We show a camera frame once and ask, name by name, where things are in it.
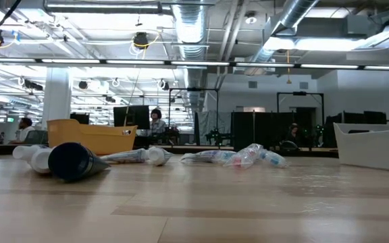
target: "yellow plastic bin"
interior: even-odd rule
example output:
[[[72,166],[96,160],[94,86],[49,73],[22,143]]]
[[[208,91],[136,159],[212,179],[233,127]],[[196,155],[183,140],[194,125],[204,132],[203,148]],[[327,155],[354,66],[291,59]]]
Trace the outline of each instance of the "yellow plastic bin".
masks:
[[[96,155],[110,155],[133,149],[137,126],[106,127],[79,124],[75,119],[56,119],[47,122],[49,146],[79,142]]]

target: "white plastic cup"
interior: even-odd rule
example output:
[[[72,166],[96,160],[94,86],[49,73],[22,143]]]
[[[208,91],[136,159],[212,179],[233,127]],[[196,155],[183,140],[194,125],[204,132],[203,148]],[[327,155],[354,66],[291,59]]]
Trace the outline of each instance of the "white plastic cup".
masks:
[[[52,148],[40,148],[37,150],[31,158],[31,168],[37,173],[50,173],[49,169],[49,155],[52,152]]]
[[[147,151],[147,156],[148,156],[148,159],[151,162],[153,162],[153,164],[156,166],[163,165],[166,162],[165,153],[164,153],[163,149],[161,149],[161,148],[156,148],[156,147],[150,148]]]
[[[13,150],[13,157],[14,157],[14,159],[21,159],[21,160],[25,160],[26,162],[30,163],[32,155],[35,152],[37,152],[37,150],[39,150],[39,149],[41,149],[41,146],[39,146],[39,145],[17,146]]]

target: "white pillar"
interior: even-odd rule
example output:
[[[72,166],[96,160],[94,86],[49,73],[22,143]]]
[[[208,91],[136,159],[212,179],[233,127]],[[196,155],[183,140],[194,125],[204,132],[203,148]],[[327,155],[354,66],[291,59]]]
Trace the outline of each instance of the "white pillar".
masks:
[[[72,86],[73,80],[70,77],[70,69],[66,67],[47,68],[43,129],[47,128],[47,121],[49,120],[70,118]]]

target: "ceiling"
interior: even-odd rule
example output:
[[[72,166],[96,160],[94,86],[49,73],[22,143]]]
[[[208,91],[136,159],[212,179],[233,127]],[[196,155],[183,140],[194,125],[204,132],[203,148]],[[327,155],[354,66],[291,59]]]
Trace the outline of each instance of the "ceiling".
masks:
[[[100,1],[84,1],[85,4]],[[250,1],[248,11],[254,11],[257,21],[254,24],[242,22],[236,36],[230,58],[250,57],[263,45],[263,29],[269,16],[282,10],[284,1]],[[206,60],[216,61],[225,35],[224,26],[228,21],[231,0],[221,0],[209,7],[207,15],[207,39],[205,40]],[[345,18],[349,14],[366,16],[389,10],[389,0],[377,1],[331,1],[321,0],[306,18]],[[78,59],[181,59],[178,37],[174,28],[174,18],[153,14],[103,14],[103,13],[55,13],[46,14],[38,9],[29,8],[15,11],[0,30],[4,43],[0,48],[0,57],[40,57],[40,58],[78,58]],[[145,52],[136,54],[132,49],[132,38],[137,32],[146,32],[151,44]],[[341,64],[389,64],[389,50],[381,51],[276,51],[276,62],[291,63],[341,63]],[[112,124],[112,108],[115,105],[150,105],[167,110],[168,91],[157,84],[165,80],[171,87],[185,88],[183,69],[139,69],[114,67],[71,67],[75,94],[72,99],[72,111],[90,113],[95,124]],[[274,74],[280,76],[286,69],[277,69]],[[30,92],[20,85],[22,77],[42,85],[45,88],[46,67],[18,66],[0,64],[0,92]],[[313,70],[295,70],[292,74],[312,75]],[[80,89],[78,83],[94,83],[96,88]],[[105,101],[103,97],[91,97],[106,92],[109,95],[128,95],[130,98],[117,99],[116,103]],[[188,95],[181,92],[171,112],[171,119],[178,126],[191,129],[192,115],[187,107]],[[34,116],[40,122],[43,107],[43,94],[0,96],[0,113]]]

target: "wooden floor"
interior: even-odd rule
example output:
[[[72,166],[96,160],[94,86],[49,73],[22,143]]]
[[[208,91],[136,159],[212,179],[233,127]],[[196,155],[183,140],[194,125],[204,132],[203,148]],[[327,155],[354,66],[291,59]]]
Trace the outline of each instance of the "wooden floor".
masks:
[[[0,157],[0,243],[389,242],[389,171],[115,165],[75,184]]]

